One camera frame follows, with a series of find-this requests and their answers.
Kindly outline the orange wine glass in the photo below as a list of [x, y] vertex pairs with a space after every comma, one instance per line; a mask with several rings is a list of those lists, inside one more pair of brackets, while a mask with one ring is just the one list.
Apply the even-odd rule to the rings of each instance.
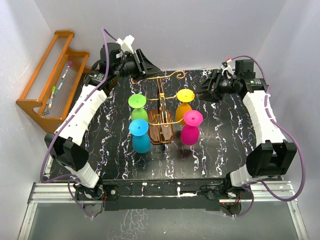
[[179, 90], [176, 94], [176, 97], [180, 101], [180, 104], [176, 108], [175, 121], [180, 125], [186, 125], [186, 122], [184, 121], [184, 115], [186, 112], [192, 110], [192, 107], [189, 103], [195, 99], [195, 94], [192, 90], [185, 88]]

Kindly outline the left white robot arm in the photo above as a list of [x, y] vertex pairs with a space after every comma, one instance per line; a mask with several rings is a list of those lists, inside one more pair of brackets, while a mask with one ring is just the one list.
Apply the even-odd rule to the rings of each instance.
[[41, 183], [47, 184], [61, 178], [44, 179], [45, 167], [51, 157], [69, 171], [65, 177], [85, 187], [91, 199], [99, 199], [104, 188], [98, 184], [100, 177], [88, 162], [88, 151], [81, 146], [88, 125], [107, 100], [109, 92], [118, 84], [118, 79], [130, 77], [140, 81], [160, 72], [161, 69], [141, 49], [133, 50], [131, 43], [119, 39], [103, 44], [100, 59], [92, 65], [80, 96], [66, 120], [54, 133], [45, 135], [48, 150], [40, 170]]

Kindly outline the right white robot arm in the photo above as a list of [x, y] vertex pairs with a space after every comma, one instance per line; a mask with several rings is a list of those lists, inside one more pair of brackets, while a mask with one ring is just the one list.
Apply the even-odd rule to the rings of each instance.
[[196, 88], [200, 100], [217, 103], [226, 94], [237, 94], [246, 107], [256, 137], [256, 147], [247, 156], [246, 163], [229, 173], [223, 185], [223, 194], [233, 199], [241, 187], [268, 177], [287, 173], [296, 153], [297, 146], [287, 141], [269, 104], [268, 85], [254, 71], [255, 61], [248, 56], [228, 58], [219, 69], [214, 69], [207, 79]]

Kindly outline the green wine glass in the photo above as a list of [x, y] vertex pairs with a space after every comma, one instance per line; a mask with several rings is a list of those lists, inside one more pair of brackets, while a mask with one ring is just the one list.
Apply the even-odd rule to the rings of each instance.
[[131, 108], [133, 108], [133, 111], [131, 113], [131, 120], [138, 120], [142, 119], [148, 122], [148, 113], [144, 109], [144, 106], [147, 103], [147, 99], [142, 94], [133, 94], [128, 99], [128, 104]]

